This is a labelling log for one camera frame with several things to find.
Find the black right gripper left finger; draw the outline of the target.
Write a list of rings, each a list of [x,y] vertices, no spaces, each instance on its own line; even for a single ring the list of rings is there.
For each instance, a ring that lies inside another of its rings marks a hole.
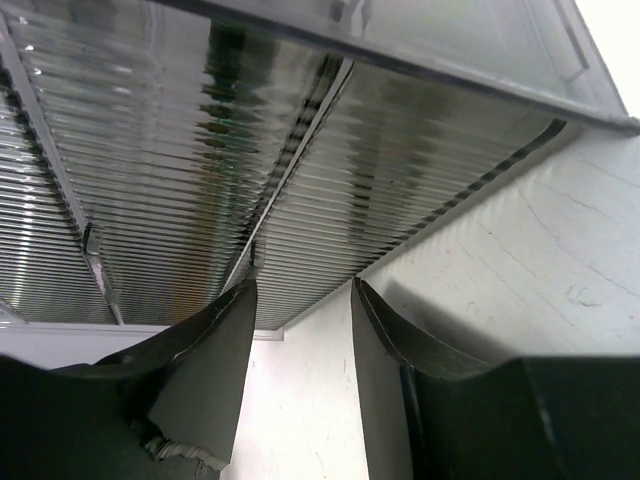
[[[5,479],[217,479],[230,464],[256,323],[245,280],[93,364],[1,359]]]

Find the clear plastic drawer cabinet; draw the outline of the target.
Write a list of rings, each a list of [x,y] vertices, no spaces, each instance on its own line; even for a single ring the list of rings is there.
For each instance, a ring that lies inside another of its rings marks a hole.
[[[639,130],[572,1],[5,1],[2,310],[171,325],[255,278],[251,220],[341,58]]]

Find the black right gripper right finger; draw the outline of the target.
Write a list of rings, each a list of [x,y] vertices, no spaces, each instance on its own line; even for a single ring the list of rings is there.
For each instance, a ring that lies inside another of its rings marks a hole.
[[[491,365],[402,317],[361,278],[351,326],[372,478],[638,477],[637,357]]]

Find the smoked plastic drawer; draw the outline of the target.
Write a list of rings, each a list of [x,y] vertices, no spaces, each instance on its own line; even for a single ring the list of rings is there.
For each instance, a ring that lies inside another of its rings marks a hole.
[[[241,260],[277,331],[497,177],[565,122],[346,58],[283,150]]]

